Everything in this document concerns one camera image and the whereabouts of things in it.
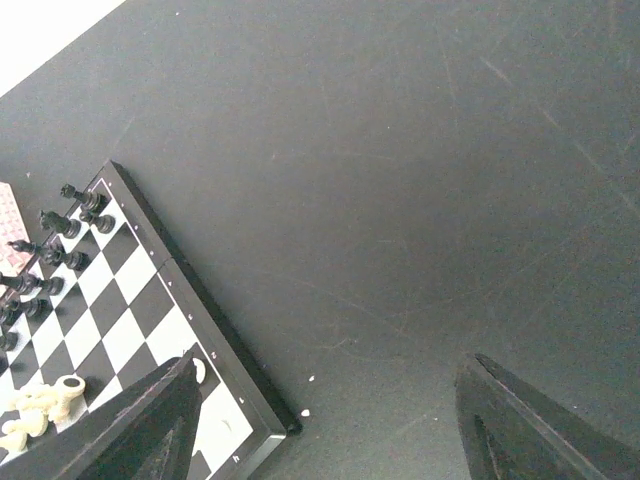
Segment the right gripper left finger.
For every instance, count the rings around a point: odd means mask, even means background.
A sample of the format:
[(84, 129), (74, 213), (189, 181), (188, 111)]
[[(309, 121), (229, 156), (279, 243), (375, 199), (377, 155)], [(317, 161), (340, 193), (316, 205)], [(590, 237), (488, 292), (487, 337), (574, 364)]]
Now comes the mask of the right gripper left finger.
[(202, 396), (193, 354), (172, 358), (54, 438), (3, 479), (185, 479)]

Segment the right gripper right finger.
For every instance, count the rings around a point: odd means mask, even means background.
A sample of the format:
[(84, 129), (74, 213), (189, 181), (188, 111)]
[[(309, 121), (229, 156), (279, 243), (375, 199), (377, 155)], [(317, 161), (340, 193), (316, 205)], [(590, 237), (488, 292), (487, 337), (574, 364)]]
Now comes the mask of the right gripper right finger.
[(605, 435), (490, 357), (455, 380), (456, 415), (473, 479), (637, 479), (639, 451)]

